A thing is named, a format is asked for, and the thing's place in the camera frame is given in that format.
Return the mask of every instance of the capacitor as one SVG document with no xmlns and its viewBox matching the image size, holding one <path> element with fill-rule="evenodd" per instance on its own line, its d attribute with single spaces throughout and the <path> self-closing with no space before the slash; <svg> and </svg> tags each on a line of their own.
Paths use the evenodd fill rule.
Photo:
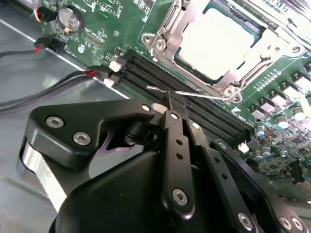
<svg viewBox="0 0 311 233">
<path fill-rule="evenodd" d="M 257 126 L 257 132 L 256 132 L 258 137 L 264 137 L 264 126 L 263 125 L 258 125 Z"/>
<path fill-rule="evenodd" d="M 257 162 L 260 162 L 261 160 L 263 160 L 263 157 L 261 155 L 261 151 L 260 150 L 255 151 L 255 160 Z"/>
<path fill-rule="evenodd" d="M 292 113 L 293 113 L 294 119 L 297 121 L 302 121 L 306 119 L 306 114 L 304 113 L 302 107 L 297 106 L 297 107 L 292 108 Z"/>
<path fill-rule="evenodd" d="M 287 119 L 284 116 L 278 116 L 276 118 L 276 124 L 280 129 L 287 129 L 289 126 Z"/>
<path fill-rule="evenodd" d="M 271 149 L 270 147 L 262 147 L 261 148 L 261 155 L 263 158 L 268 158 L 271 156 Z"/>
</svg>

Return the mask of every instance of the motherboard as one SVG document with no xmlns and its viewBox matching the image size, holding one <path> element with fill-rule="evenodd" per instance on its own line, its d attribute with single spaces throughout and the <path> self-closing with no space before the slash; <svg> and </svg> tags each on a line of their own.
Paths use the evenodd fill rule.
<svg viewBox="0 0 311 233">
<path fill-rule="evenodd" d="M 242 156 L 285 177 L 297 161 L 311 167 L 310 11 L 255 2 L 44 0 L 57 19 L 42 29 L 88 66 L 119 71 L 118 59 L 135 51 L 254 127 Z"/>
</svg>

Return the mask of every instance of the electronic component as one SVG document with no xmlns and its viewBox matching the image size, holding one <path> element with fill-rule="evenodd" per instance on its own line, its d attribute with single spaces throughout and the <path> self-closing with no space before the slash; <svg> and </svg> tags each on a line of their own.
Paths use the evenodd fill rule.
<svg viewBox="0 0 311 233">
<path fill-rule="evenodd" d="M 259 122 L 265 118 L 264 111 L 260 109 L 257 105 L 252 105 L 250 107 L 250 113 Z"/>
<path fill-rule="evenodd" d="M 265 133 L 264 133 L 264 126 L 263 125 L 258 125 L 256 128 L 256 135 L 258 137 L 264 137 Z"/>
<path fill-rule="evenodd" d="M 306 114 L 304 113 L 302 107 L 300 106 L 292 108 L 292 113 L 293 113 L 294 119 L 297 121 L 302 121 L 306 119 Z"/>
<path fill-rule="evenodd" d="M 268 158 L 271 156 L 271 148 L 270 147 L 262 147 L 261 148 L 261 155 L 263 158 Z"/>
<path fill-rule="evenodd" d="M 287 158 L 288 157 L 288 152 L 286 150 L 281 150 L 279 152 L 279 155 L 282 157 L 282 158 Z"/>
<path fill-rule="evenodd" d="M 276 124 L 280 129 L 287 129 L 289 124 L 285 116 L 278 116 L 276 118 Z"/>
<path fill-rule="evenodd" d="M 302 148 L 298 152 L 302 155 L 307 155 L 311 153 L 311 150 L 309 150 L 308 148 Z"/>
<path fill-rule="evenodd" d="M 300 137 L 297 137 L 297 138 L 293 139 L 292 142 L 295 143 L 295 144 L 300 144 L 300 143 L 303 143 L 304 140 L 301 139 Z"/>
<path fill-rule="evenodd" d="M 279 107 L 283 107 L 287 103 L 286 98 L 279 91 L 272 91 L 269 96 L 270 100 Z"/>
<path fill-rule="evenodd" d="M 262 98 L 259 101 L 259 107 L 269 114 L 276 110 L 274 103 L 272 103 L 267 98 Z"/>
<path fill-rule="evenodd" d="M 208 78 L 218 80 L 244 62 L 244 55 L 253 43 L 251 33 L 211 8 L 184 30 L 179 59 Z"/>
<path fill-rule="evenodd" d="M 292 76 L 294 84 L 300 87 L 302 90 L 311 90 L 311 81 L 301 73 L 295 73 Z"/>
<path fill-rule="evenodd" d="M 311 75 L 311 62 L 305 64 L 305 69 L 307 73 Z"/>
<path fill-rule="evenodd" d="M 39 7 L 38 10 L 38 18 L 40 19 L 40 22 L 51 22 L 53 20 L 56 20 L 57 13 L 50 10 L 49 8 L 42 6 Z"/>
<path fill-rule="evenodd" d="M 153 0 L 144 0 L 145 1 L 145 4 L 149 7 L 152 7 L 154 1 Z"/>
<path fill-rule="evenodd" d="M 241 151 L 243 154 L 249 152 L 249 147 L 245 143 L 241 143 L 238 146 L 239 151 Z"/>
<path fill-rule="evenodd" d="M 277 137 L 277 135 L 272 130 L 269 130 L 269 129 L 265 131 L 265 134 L 266 134 L 266 137 L 271 137 L 271 138 Z"/>
<path fill-rule="evenodd" d="M 61 7 L 57 15 L 63 31 L 68 34 L 79 32 L 84 27 L 84 18 L 81 12 L 74 6 L 66 5 Z"/>
<path fill-rule="evenodd" d="M 295 160 L 288 164 L 290 167 L 290 172 L 293 180 L 293 184 L 301 183 L 305 181 L 303 176 L 301 164 L 299 160 Z"/>
<path fill-rule="evenodd" d="M 290 82 L 285 82 L 280 85 L 281 91 L 291 99 L 298 98 L 299 92 L 297 88 Z"/>
</svg>

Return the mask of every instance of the silver screw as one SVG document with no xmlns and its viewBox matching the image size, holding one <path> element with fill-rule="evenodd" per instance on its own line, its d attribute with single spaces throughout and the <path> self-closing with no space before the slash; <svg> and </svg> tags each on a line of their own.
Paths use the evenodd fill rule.
<svg viewBox="0 0 311 233">
<path fill-rule="evenodd" d="M 165 44 L 164 44 L 164 42 L 163 42 L 162 40 L 158 40 L 158 41 L 156 42 L 156 48 L 157 48 L 158 50 L 164 50 L 164 49 L 165 49 Z"/>
<path fill-rule="evenodd" d="M 176 188 L 173 190 L 173 199 L 177 202 L 178 205 L 185 206 L 188 204 L 187 195 L 184 191 Z"/>
<path fill-rule="evenodd" d="M 303 231 L 303 226 L 301 225 L 301 223 L 300 223 L 296 218 L 294 218 L 294 217 L 292 217 L 292 220 L 293 220 L 295 226 L 296 226 L 299 230 Z"/>
<path fill-rule="evenodd" d="M 280 221 L 281 221 L 283 227 L 285 227 L 287 230 L 292 229 L 290 222 L 286 218 L 284 218 L 283 216 L 280 217 Z"/>
<path fill-rule="evenodd" d="M 90 144 L 91 137 L 84 132 L 77 132 L 73 135 L 73 140 L 81 146 L 86 146 Z"/>
<path fill-rule="evenodd" d="M 178 119 L 178 116 L 176 114 L 174 114 L 174 113 L 171 113 L 171 117 L 173 117 L 176 120 Z"/>
<path fill-rule="evenodd" d="M 247 229 L 248 231 L 251 231 L 253 229 L 253 224 L 251 220 L 249 220 L 249 218 L 245 214 L 239 213 L 238 218 L 240 223 L 245 227 L 245 229 Z"/>
<path fill-rule="evenodd" d="M 219 145 L 221 148 L 223 148 L 223 149 L 227 149 L 227 147 L 225 146 L 225 144 L 222 143 L 222 142 L 219 142 L 218 145 Z"/>
<path fill-rule="evenodd" d="M 143 104 L 141 107 L 142 107 L 143 110 L 145 110 L 145 111 L 150 111 L 150 107 L 147 106 L 146 104 Z"/>
<path fill-rule="evenodd" d="M 197 124 L 197 123 L 192 123 L 192 126 L 195 128 L 195 129 L 197 129 L 197 130 L 199 130 L 200 129 L 200 126 Z"/>
<path fill-rule="evenodd" d="M 234 88 L 230 86 L 224 90 L 224 95 L 228 97 L 231 96 L 234 92 Z"/>
<path fill-rule="evenodd" d="M 57 116 L 50 116 L 46 119 L 45 121 L 47 123 L 48 126 L 58 129 L 64 126 L 64 122 L 61 118 L 57 117 Z"/>
</svg>

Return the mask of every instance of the green circuit board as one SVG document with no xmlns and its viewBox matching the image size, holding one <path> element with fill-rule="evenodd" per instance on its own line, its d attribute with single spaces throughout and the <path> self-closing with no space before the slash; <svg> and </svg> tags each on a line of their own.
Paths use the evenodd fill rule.
<svg viewBox="0 0 311 233">
<path fill-rule="evenodd" d="M 44 34 L 66 43 L 66 52 L 84 64 L 103 65 L 129 49 L 148 54 L 140 36 L 156 32 L 172 1 L 169 0 L 44 0 L 44 6 L 56 11 L 72 5 L 85 19 L 80 33 L 67 35 L 56 21 L 44 23 Z"/>
<path fill-rule="evenodd" d="M 53 35 L 65 42 L 66 52 L 87 66 L 108 66 L 112 60 L 123 56 L 130 49 L 152 59 L 140 37 L 143 33 L 157 32 L 172 2 L 173 0 L 44 0 L 44 6 L 53 11 L 66 5 L 74 6 L 82 13 L 85 27 L 79 33 L 68 35 L 57 21 L 52 21 L 43 23 L 42 29 L 44 34 Z M 250 112 L 250 106 L 258 104 L 263 97 L 269 98 L 271 91 L 281 91 L 281 83 L 292 82 L 293 73 L 305 72 L 304 66 L 308 62 L 311 62 L 309 53 L 300 57 L 282 57 L 243 90 L 241 103 L 217 101 L 219 105 L 250 125 L 265 126 L 266 137 L 258 140 L 264 140 L 271 145 L 271 157 L 259 163 L 261 172 L 266 175 L 279 175 L 281 170 L 288 169 L 290 161 L 297 158 L 305 166 L 311 166 L 311 153 L 308 153 L 308 150 L 300 152 L 303 148 L 311 151 L 311 118 L 310 121 L 307 118 L 303 123 L 296 122 L 291 113 L 291 108 L 298 104 L 298 100 L 289 101 L 286 106 L 276 109 L 260 122 Z M 193 90 L 199 90 L 185 77 L 162 64 L 159 65 L 185 85 L 193 87 Z M 290 126 L 285 130 L 276 126 L 275 118 L 280 115 L 285 115 L 289 121 Z M 288 155 L 286 158 L 280 156 L 284 151 Z M 254 158 L 255 154 L 250 152 L 248 156 Z"/>
</svg>

